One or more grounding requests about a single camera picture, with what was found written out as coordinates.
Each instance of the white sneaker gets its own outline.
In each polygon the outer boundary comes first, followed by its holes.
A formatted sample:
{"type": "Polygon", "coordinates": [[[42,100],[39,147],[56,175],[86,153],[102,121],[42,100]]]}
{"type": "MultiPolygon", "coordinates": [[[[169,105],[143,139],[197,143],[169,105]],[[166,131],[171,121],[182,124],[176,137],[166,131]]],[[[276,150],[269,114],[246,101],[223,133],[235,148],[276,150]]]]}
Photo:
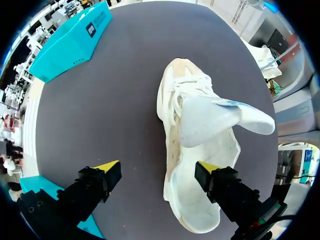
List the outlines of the white sneaker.
{"type": "Polygon", "coordinates": [[[220,207],[211,204],[195,179],[196,162],[233,167],[240,146],[232,126],[271,134],[274,120],[250,105],[220,98],[211,78],[190,60],[180,58],[164,71],[156,110],[166,136],[163,198],[186,229],[210,232],[220,222],[220,207]]]}

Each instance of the blue panel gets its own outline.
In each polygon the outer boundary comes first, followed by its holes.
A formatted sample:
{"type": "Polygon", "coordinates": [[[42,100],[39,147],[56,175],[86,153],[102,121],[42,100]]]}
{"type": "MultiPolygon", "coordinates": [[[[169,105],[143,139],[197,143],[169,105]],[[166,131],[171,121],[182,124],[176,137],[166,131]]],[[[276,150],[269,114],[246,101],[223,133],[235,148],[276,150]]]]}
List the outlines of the blue panel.
{"type": "Polygon", "coordinates": [[[73,16],[45,43],[29,72],[48,83],[63,72],[90,60],[111,19],[105,1],[73,16]]]}
{"type": "Polygon", "coordinates": [[[271,12],[273,12],[275,14],[278,12],[278,8],[275,5],[271,4],[271,3],[264,2],[264,6],[267,7],[268,9],[270,9],[271,12]]]}
{"type": "MultiPolygon", "coordinates": [[[[32,176],[20,178],[20,185],[23,193],[27,193],[29,191],[34,191],[35,193],[39,192],[40,189],[43,189],[47,194],[49,194],[52,198],[57,200],[57,190],[64,190],[62,187],[54,184],[43,176],[32,176]]],[[[97,227],[95,220],[92,215],[88,217],[86,221],[81,221],[78,224],[78,228],[93,234],[99,238],[104,238],[97,227]]]]}

